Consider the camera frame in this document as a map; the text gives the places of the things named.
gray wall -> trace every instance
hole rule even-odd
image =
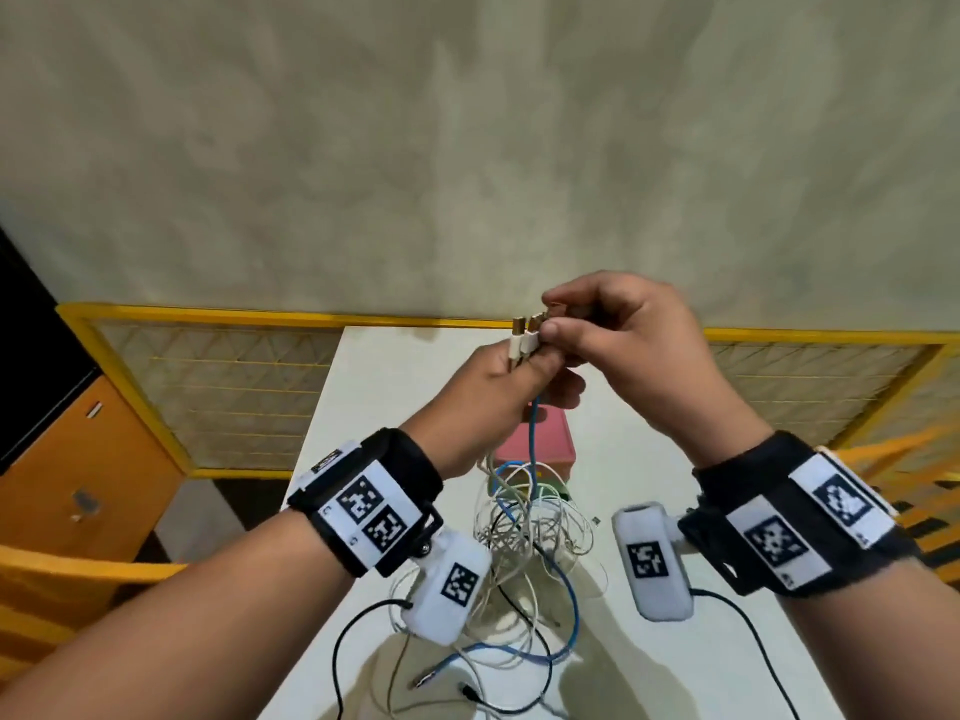
[[[62,301],[960,328],[960,0],[0,0],[0,222]]]

hand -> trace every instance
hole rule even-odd
[[[723,462],[772,434],[720,373],[673,286],[602,270],[547,290],[543,302],[551,317],[540,338],[593,364],[695,467]]]
[[[444,480],[466,474],[499,447],[537,396],[561,409],[580,403],[586,382],[564,367],[560,350],[543,346],[510,371],[508,343],[477,348],[439,394],[400,425]]]

wrist strap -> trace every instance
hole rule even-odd
[[[287,503],[353,576],[374,566],[389,576],[443,525],[433,507],[443,486],[410,436],[381,429],[295,477]]]
[[[680,531],[741,595],[832,592],[919,555],[881,496],[787,432],[694,475],[700,507]]]

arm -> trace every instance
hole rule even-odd
[[[676,289],[596,272],[548,290],[546,342],[592,363],[621,399],[697,468],[755,447],[773,430],[735,392]],[[783,608],[850,720],[960,717],[960,595],[914,560]]]
[[[469,470],[546,388],[570,408],[583,380],[542,349],[513,372],[478,349],[401,429],[446,479]],[[256,718],[354,583],[304,515],[285,510],[121,606],[18,678],[6,720]]]

person's right hand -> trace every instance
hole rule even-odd
[[[720,373],[700,324],[673,286],[601,270],[547,290],[543,302],[551,317],[540,338],[599,369],[694,467],[723,462],[772,434]],[[564,315],[555,316],[558,311]]]

